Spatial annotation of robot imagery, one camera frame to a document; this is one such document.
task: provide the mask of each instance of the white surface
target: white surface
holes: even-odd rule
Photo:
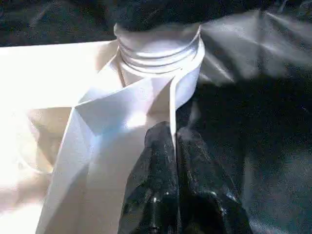
[[[0,48],[6,108],[71,107],[116,54],[115,41]]]
[[[171,77],[140,77],[72,110],[37,234],[117,233],[126,181],[145,133],[164,120],[175,133],[176,108],[192,96],[203,56],[199,41],[189,66]],[[107,66],[115,67],[116,59]]]
[[[121,87],[98,74],[116,50],[116,41],[0,48],[0,233],[35,233],[50,183],[38,173],[51,172],[46,156],[56,159],[71,107]]]

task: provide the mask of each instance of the shiny black surface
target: shiny black surface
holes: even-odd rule
[[[119,234],[177,233],[178,178],[169,123],[149,129],[129,175]]]

